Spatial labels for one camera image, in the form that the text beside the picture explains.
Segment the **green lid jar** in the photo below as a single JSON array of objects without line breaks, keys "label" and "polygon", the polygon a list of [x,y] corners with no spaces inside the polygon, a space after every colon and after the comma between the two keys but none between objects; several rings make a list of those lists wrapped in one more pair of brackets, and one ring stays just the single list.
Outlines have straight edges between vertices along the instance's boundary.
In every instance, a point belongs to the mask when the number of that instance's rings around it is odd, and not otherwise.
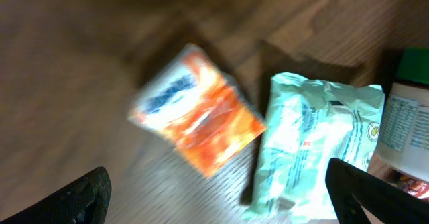
[{"label": "green lid jar", "polygon": [[428,49],[406,48],[385,103],[377,155],[392,168],[428,181]]}]

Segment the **orange snack packet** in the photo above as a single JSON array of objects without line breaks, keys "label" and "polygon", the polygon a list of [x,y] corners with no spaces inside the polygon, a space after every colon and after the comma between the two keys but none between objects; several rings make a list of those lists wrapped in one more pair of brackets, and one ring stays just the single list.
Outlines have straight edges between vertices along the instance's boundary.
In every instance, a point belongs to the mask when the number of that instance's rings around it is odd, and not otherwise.
[{"label": "orange snack packet", "polygon": [[233,78],[195,44],[140,89],[128,120],[170,142],[207,178],[266,129]]}]

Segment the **light blue wipes pack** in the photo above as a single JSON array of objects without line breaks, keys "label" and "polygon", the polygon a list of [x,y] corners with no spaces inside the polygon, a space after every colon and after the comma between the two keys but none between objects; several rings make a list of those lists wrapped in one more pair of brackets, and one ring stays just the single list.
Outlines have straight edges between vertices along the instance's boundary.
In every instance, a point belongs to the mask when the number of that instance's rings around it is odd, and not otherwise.
[{"label": "light blue wipes pack", "polygon": [[380,85],[354,87],[284,72],[271,78],[245,219],[285,213],[293,223],[336,217],[325,184],[331,158],[366,170],[379,136]]}]

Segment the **red toffee candy bar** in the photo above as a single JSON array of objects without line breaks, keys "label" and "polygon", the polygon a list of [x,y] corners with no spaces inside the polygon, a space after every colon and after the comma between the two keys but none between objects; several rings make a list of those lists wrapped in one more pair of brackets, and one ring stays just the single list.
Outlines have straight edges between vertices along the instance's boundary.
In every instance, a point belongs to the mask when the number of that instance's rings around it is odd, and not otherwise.
[{"label": "red toffee candy bar", "polygon": [[409,177],[405,175],[401,175],[399,177],[399,182],[397,187],[402,191],[421,199],[423,201],[428,202],[428,183]]}]

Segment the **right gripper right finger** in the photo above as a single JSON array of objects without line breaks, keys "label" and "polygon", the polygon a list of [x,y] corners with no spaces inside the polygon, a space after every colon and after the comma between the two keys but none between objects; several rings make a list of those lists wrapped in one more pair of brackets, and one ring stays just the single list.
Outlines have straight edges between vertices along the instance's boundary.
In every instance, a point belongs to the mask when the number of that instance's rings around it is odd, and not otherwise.
[{"label": "right gripper right finger", "polygon": [[428,203],[338,159],[331,158],[325,183],[339,223],[428,223]]}]

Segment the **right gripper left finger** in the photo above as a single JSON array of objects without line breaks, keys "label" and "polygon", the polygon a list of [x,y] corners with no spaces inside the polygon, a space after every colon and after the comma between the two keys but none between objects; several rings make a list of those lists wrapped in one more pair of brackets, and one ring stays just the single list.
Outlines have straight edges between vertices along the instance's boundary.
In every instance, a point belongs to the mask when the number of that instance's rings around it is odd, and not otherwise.
[{"label": "right gripper left finger", "polygon": [[109,174],[100,166],[32,206],[2,220],[2,224],[103,224],[111,191]]}]

